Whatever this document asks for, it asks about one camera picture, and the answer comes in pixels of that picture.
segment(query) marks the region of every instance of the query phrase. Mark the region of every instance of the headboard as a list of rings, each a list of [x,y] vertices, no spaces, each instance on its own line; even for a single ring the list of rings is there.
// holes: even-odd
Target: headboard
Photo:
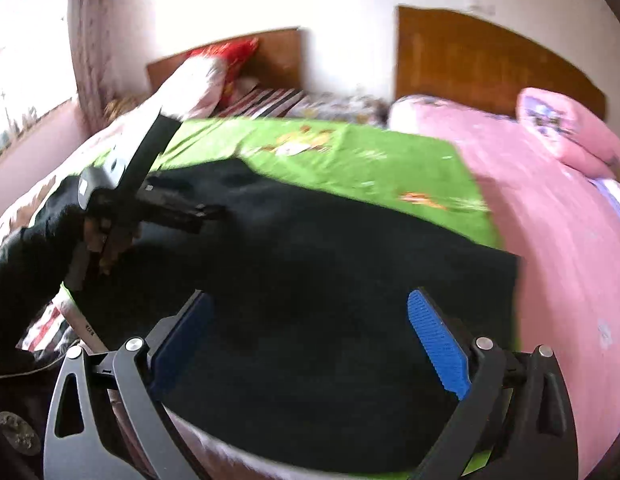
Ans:
[[[301,89],[301,31],[298,28],[281,28],[266,32],[255,32],[236,38],[215,41],[200,46],[224,43],[228,40],[249,40],[259,38],[259,47],[254,55],[241,69],[241,75],[258,78],[261,86],[266,88],[298,88]],[[152,92],[170,77],[174,70],[187,59],[192,48],[164,57],[146,67]]]
[[[514,116],[517,94],[566,94],[605,119],[606,97],[577,67],[528,38],[445,9],[398,7],[395,97],[429,94]]]

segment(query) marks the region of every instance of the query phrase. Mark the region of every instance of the hand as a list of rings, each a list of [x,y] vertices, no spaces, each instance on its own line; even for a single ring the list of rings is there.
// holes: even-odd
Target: hand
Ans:
[[[124,253],[132,246],[133,240],[141,237],[141,226],[136,226],[133,232],[109,243],[106,246],[107,235],[101,230],[109,230],[111,224],[109,220],[101,220],[100,222],[94,218],[86,218],[83,224],[83,239],[92,253],[100,253],[101,258],[98,261],[99,272],[109,274],[112,266],[116,263],[119,255]]]

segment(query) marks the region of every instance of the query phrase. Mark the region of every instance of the person's arm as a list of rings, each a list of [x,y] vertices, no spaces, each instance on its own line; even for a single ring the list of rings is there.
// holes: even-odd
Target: person's arm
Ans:
[[[12,233],[0,248],[0,349],[13,349],[37,311],[59,290],[83,238],[78,206]]]

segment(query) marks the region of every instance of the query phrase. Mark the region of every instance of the green bedsheet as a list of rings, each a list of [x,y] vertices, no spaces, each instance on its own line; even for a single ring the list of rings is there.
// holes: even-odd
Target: green bedsheet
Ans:
[[[181,126],[152,171],[230,156],[271,178],[392,208],[501,247],[478,186],[445,140],[326,121],[192,120]],[[486,459],[486,454],[475,457],[468,471]]]

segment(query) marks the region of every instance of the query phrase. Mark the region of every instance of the blue gripper pad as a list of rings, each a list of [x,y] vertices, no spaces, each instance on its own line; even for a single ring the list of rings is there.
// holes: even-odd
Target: blue gripper pad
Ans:
[[[199,294],[154,356],[153,380],[148,387],[154,399],[160,399],[174,386],[189,357],[205,336],[213,317],[214,304],[211,296]]]
[[[471,386],[468,356],[420,290],[408,296],[408,319],[443,387],[463,400]]]

